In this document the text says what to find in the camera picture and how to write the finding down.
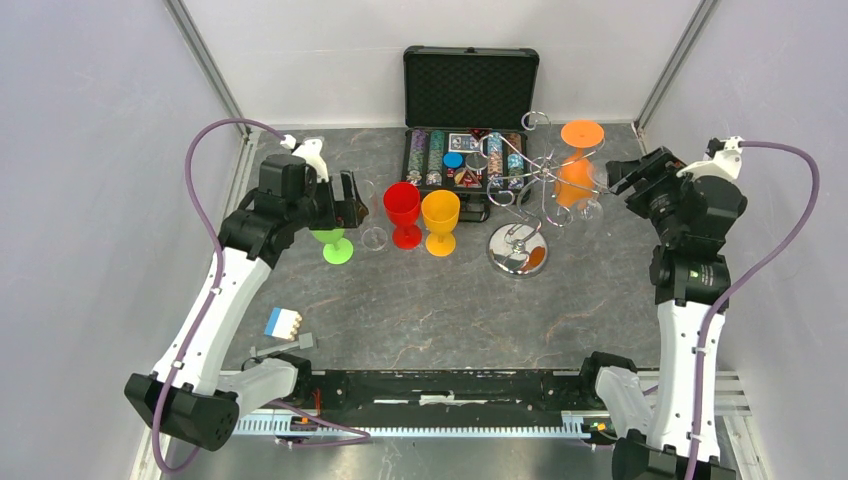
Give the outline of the green wine glass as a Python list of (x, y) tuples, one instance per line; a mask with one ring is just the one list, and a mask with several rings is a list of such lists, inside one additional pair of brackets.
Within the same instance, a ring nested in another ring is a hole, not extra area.
[(342, 265), (352, 258), (354, 247), (351, 241), (344, 236), (343, 228), (311, 230), (310, 233), (318, 242), (323, 244), (322, 255), (329, 264)]

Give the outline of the clear wine glass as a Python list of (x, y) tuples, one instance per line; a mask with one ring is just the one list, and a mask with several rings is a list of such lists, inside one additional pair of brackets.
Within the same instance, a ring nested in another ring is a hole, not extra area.
[(362, 181), (362, 198), (368, 209), (361, 234), (362, 245), (370, 251), (381, 251), (388, 243), (388, 233), (381, 220), (379, 192), (370, 180)]
[(608, 191), (605, 163), (581, 159), (575, 166), (575, 183), (582, 187), (582, 198), (577, 201), (577, 210), (586, 222), (603, 220), (600, 197)]

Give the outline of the orange wine glass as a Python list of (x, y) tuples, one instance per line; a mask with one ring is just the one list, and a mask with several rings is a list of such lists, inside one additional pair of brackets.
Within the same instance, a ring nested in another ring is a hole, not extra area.
[(555, 201), (559, 207), (570, 208), (595, 195), (595, 183), (590, 173), (587, 155), (605, 138), (600, 124), (590, 120), (566, 123), (560, 132), (563, 142), (574, 149), (560, 166), (555, 183)]

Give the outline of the red wine glass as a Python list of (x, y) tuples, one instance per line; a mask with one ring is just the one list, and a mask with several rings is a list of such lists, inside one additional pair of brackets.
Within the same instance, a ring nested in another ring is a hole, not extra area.
[(400, 249), (411, 250), (421, 242), (422, 232), (417, 225), (420, 202), (418, 188), (408, 182), (391, 185), (383, 195), (386, 215), (395, 227), (392, 241)]

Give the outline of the yellow wine glass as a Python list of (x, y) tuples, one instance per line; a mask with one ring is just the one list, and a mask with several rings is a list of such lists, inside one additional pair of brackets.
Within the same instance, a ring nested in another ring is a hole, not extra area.
[(433, 191), (423, 199), (421, 214), (428, 230), (425, 247), (431, 255), (446, 257), (455, 250), (453, 230), (459, 213), (459, 197), (449, 190)]

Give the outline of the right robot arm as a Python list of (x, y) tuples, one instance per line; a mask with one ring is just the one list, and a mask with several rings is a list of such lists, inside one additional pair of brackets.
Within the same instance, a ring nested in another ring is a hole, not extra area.
[(617, 439), (615, 479), (733, 479), (720, 464), (715, 427), (717, 347), (732, 285), (720, 251), (747, 199), (736, 185), (741, 144), (716, 141), (685, 164), (660, 147), (605, 165), (607, 188), (647, 219), (659, 243), (650, 282), (660, 326), (656, 400), (648, 402), (634, 367), (615, 356), (577, 382), (580, 400), (606, 407)]

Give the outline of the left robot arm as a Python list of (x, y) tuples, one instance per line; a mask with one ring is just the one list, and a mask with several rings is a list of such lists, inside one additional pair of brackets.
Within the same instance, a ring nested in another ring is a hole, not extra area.
[(261, 164), (259, 185), (225, 218), (213, 263), (179, 333), (150, 373), (132, 374), (124, 395), (150, 428), (216, 451), (237, 422), (273, 400), (306, 405), (314, 394), (309, 361), (275, 354), (256, 367), (221, 375), (246, 309), (281, 254), (302, 229), (355, 229), (368, 210), (353, 172), (331, 177), (303, 155), (275, 154)]

